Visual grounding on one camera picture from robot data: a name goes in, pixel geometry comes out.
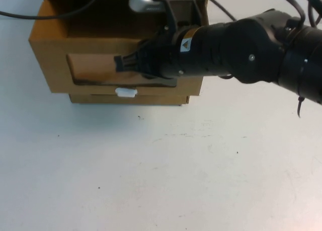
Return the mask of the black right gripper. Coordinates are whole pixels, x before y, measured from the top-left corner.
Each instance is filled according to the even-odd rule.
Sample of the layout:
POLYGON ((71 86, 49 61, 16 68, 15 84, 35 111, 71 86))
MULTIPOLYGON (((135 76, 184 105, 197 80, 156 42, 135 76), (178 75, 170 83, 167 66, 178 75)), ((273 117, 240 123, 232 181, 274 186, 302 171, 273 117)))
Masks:
POLYGON ((117 72, 136 72, 148 78, 177 79, 178 38, 180 32, 158 31, 152 38, 141 40, 137 51, 114 57, 117 72))

